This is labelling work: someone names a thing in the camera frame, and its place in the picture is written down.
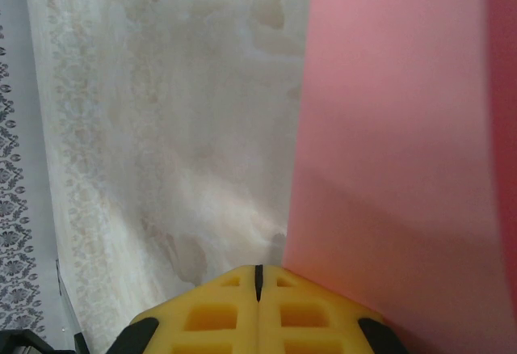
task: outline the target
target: gray patterned fabric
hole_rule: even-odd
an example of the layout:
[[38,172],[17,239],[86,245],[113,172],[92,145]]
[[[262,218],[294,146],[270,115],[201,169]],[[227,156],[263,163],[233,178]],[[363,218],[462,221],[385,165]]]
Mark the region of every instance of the gray patterned fabric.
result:
[[44,332],[40,286],[35,273],[32,231],[25,216],[23,169],[17,164],[19,137],[16,126],[16,89],[9,83],[10,51],[2,47],[5,39],[0,12],[0,329],[29,328]]

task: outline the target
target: yellow robot part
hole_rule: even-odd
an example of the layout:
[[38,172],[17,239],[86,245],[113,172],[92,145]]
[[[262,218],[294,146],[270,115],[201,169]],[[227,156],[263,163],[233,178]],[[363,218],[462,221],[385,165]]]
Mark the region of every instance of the yellow robot part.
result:
[[285,269],[245,266],[138,315],[107,354],[407,354],[382,317]]

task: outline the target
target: square hole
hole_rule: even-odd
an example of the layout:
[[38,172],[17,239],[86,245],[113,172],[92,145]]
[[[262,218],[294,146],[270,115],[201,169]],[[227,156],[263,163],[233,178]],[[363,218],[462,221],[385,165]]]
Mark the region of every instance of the square hole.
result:
[[288,340],[284,342],[285,354],[341,354],[341,343],[331,341]]
[[232,354],[232,345],[229,343],[181,345],[176,346],[172,354]]
[[225,281],[222,285],[223,287],[238,287],[241,284],[241,279],[239,277],[232,277],[231,279]]
[[237,326],[237,307],[230,304],[206,304],[192,309],[185,331],[228,330]]
[[293,285],[285,280],[284,278],[282,277],[279,277],[278,279],[276,279],[276,286],[277,287],[292,287]]
[[280,306],[282,327],[328,327],[329,319],[318,304],[288,303]]

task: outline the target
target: floor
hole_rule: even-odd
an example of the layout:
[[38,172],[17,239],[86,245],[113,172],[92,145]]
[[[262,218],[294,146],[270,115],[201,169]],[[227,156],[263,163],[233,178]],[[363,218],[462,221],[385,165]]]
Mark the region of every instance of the floor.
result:
[[73,348],[57,244],[27,0],[0,0],[0,329]]
[[63,281],[92,352],[279,263],[309,0],[27,0]]

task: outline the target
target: black rubber edge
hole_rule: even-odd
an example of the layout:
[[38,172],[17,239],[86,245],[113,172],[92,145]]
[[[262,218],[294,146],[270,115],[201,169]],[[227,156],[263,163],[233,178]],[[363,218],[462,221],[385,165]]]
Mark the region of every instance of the black rubber edge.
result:
[[106,354],[144,354],[160,322],[156,318],[145,318],[127,326],[115,339]]
[[16,348],[30,347],[44,354],[53,352],[52,346],[30,330],[0,331],[0,353],[11,354]]
[[255,292],[257,293],[257,301],[260,301],[260,296],[262,295],[262,286],[264,284],[263,270],[263,265],[255,265]]
[[410,354],[393,330],[370,318],[357,321],[374,354]]
[[77,354],[90,354],[90,350],[88,349],[84,335],[81,332],[78,332],[76,335],[74,335],[74,342],[75,351]]

